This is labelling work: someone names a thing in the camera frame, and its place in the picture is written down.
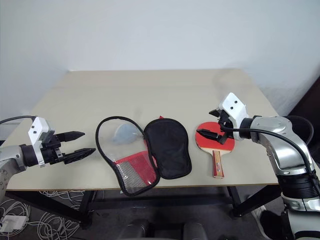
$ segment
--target ping pong paddle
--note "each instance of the ping pong paddle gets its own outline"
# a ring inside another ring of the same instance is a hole
[[[197,130],[199,129],[206,129],[220,135],[224,134],[220,130],[219,123],[213,121],[208,121],[200,124],[197,127]],[[198,132],[195,132],[195,142],[202,151],[212,155],[213,177],[223,179],[225,175],[222,169],[221,156],[230,153],[234,149],[235,140],[232,138],[227,138],[224,144],[220,144],[218,141],[205,138]]]

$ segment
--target table leg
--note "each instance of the table leg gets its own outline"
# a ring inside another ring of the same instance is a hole
[[[237,191],[237,187],[236,186],[227,186],[226,188],[228,189],[229,195],[232,198],[233,208],[235,208],[236,206],[241,204],[240,197],[239,197],[239,194]]]
[[[5,195],[45,212],[80,223],[80,225],[87,225],[90,223],[88,212],[73,209],[38,191],[7,191]]]
[[[279,185],[267,185],[241,204],[233,207],[233,215],[235,217],[242,217],[243,215],[250,213],[280,196],[281,189]]]
[[[94,201],[94,195],[98,191],[85,191],[79,207],[79,212],[88,217],[88,221],[81,224],[82,229],[88,229],[92,224],[92,212],[89,211],[89,204]]]

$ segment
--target translucent plastic bag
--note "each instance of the translucent plastic bag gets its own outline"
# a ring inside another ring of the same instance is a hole
[[[136,196],[159,182],[149,141],[131,119],[112,116],[102,120],[96,129],[95,141],[127,196]]]

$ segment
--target black cable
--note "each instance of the black cable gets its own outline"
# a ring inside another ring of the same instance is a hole
[[[319,195],[320,197],[320,186],[319,186],[319,182],[317,182],[317,176],[316,176],[316,171],[314,171],[314,173],[312,172],[311,170],[311,167],[310,167],[310,162],[306,156],[306,154],[304,153],[304,151],[302,151],[302,149],[294,142],[294,141],[291,141],[290,139],[280,135],[280,134],[277,134],[277,133],[274,133],[272,131],[266,131],[266,130],[262,130],[262,129],[254,129],[254,128],[229,128],[229,127],[226,127],[224,126],[223,124],[220,125],[221,129],[225,132],[252,132],[252,133],[261,133],[261,134],[267,134],[267,135],[271,135],[273,137],[276,137],[278,139],[281,139],[283,141],[285,141],[286,143],[290,144],[292,147],[294,147],[298,153],[301,155],[302,159],[303,159],[303,162],[304,162],[304,165],[305,165],[305,169],[306,169],[306,172],[309,174],[310,178],[311,178],[311,181],[313,183],[313,186],[317,192],[317,194]]]
[[[17,119],[32,119],[32,121],[34,121],[36,117],[37,116],[30,116],[30,115],[15,116],[15,117],[11,117],[11,118],[7,118],[7,119],[4,119],[4,120],[1,120],[0,124],[4,124],[6,122],[10,122],[10,121],[17,120]]]
[[[314,137],[314,133],[315,133],[315,129],[314,129],[314,126],[312,125],[312,123],[308,119],[306,119],[302,116],[290,115],[290,116],[284,116],[284,118],[289,119],[289,120],[290,119],[302,120],[303,122],[305,122],[308,125],[309,137],[305,141],[305,144],[309,145],[309,143],[311,142],[312,138]]]
[[[70,236],[69,239],[80,239],[80,240],[87,240],[85,238],[82,237],[77,237],[77,236]]]

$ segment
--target black table frame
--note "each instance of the black table frame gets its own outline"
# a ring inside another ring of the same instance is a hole
[[[278,185],[267,185],[244,202],[241,202],[236,186],[227,186],[227,190],[229,196],[220,194],[135,196],[107,198],[98,201],[93,201],[95,191],[87,190],[84,192],[79,210],[47,197],[38,191],[7,191],[6,196],[45,212],[77,222],[83,229],[86,229],[92,223],[91,210],[232,204],[233,215],[241,217],[278,198],[281,194]]]

